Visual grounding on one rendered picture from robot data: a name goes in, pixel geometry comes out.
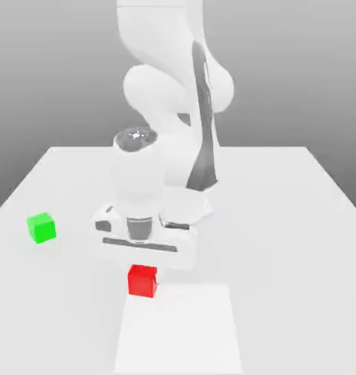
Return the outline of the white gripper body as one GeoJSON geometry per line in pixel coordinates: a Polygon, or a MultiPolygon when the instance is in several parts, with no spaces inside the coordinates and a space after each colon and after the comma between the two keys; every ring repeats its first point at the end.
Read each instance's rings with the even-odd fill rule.
{"type": "Polygon", "coordinates": [[[159,228],[144,244],[105,233],[97,248],[97,258],[127,265],[160,269],[190,270],[196,261],[198,234],[195,229],[159,228]]]}

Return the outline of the small red cube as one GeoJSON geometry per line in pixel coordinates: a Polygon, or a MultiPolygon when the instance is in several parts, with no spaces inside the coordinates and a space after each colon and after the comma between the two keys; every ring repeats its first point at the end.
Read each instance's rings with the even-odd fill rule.
{"type": "Polygon", "coordinates": [[[127,282],[130,295],[153,298],[157,290],[157,268],[134,264],[127,274],[127,282]]]}

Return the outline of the small green cube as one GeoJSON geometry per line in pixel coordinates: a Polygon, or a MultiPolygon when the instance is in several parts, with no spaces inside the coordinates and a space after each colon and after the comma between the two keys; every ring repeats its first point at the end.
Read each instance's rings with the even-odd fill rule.
{"type": "Polygon", "coordinates": [[[40,244],[56,238],[54,219],[47,212],[27,217],[26,222],[35,243],[40,244]]]}

